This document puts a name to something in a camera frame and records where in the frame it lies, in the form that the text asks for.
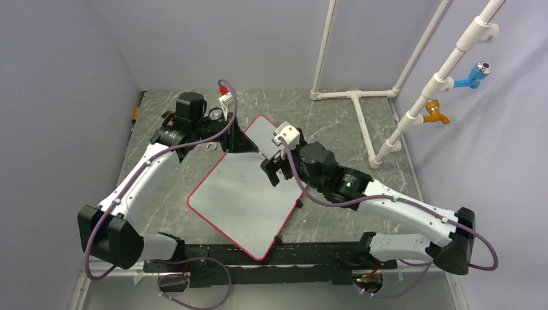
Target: marble surface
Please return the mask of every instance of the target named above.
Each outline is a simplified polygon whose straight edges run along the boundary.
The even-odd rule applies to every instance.
[[[174,110],[175,99],[183,90],[159,90],[145,93],[128,156],[124,177],[144,153],[153,132],[162,124],[160,114]],[[217,90],[192,90],[204,95],[211,108],[216,105]],[[387,156],[376,170],[369,167],[365,144],[350,99],[312,101],[308,89],[238,90],[238,120],[242,128],[259,114],[276,124],[289,121],[300,127],[309,142],[319,141],[333,151],[340,165],[371,174],[387,186],[417,198],[409,164],[402,152]],[[362,109],[376,150],[395,129],[395,121],[386,98],[362,98]],[[187,243],[230,243],[187,207],[187,197],[220,159],[220,150],[196,147],[181,165],[159,186],[148,202],[135,228],[141,233],[171,233]],[[321,194],[313,195],[322,198]],[[400,225],[368,213],[356,216],[349,209],[328,208],[302,199],[304,207],[295,209],[280,237],[284,242],[357,241],[365,231],[411,233]]]

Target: red connector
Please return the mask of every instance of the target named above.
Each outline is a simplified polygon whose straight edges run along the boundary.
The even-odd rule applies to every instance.
[[[226,93],[228,92],[228,88],[226,88],[225,85],[219,87],[219,92],[221,93],[221,95],[226,95]]]

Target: wall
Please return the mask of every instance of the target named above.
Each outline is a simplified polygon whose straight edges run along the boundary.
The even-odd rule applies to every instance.
[[[1,307],[66,309],[76,215],[114,188],[138,89],[87,0],[1,6]]]
[[[486,4],[453,2],[396,100],[400,116]],[[478,231],[498,251],[498,270],[462,278],[471,309],[545,309],[548,302],[548,140],[541,136],[548,132],[546,16],[545,1],[507,1],[494,19],[498,40],[477,45],[451,76],[465,77],[477,61],[489,61],[492,74],[477,90],[439,95],[450,124],[426,124],[406,134],[425,200],[473,209]],[[491,264],[480,242],[472,259]]]
[[[142,89],[310,88],[329,5],[91,1]],[[338,1],[321,87],[392,88],[439,2]]]

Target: blue faucet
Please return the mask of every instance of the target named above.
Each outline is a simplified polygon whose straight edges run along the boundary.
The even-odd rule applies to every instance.
[[[470,74],[465,79],[456,79],[455,86],[457,87],[470,87],[476,89],[480,85],[480,81],[485,79],[491,73],[491,65],[484,62],[476,63],[474,68],[470,71]]]

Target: faucet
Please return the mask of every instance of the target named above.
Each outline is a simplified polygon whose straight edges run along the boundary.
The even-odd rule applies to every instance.
[[[426,108],[430,115],[424,117],[425,123],[440,121],[444,125],[449,124],[449,119],[439,111],[439,102],[437,100],[429,100]]]
[[[480,81],[485,79],[490,73],[491,65],[480,61],[472,68],[468,77],[465,79],[456,79],[453,87],[470,87],[471,89],[476,89],[480,85]]]

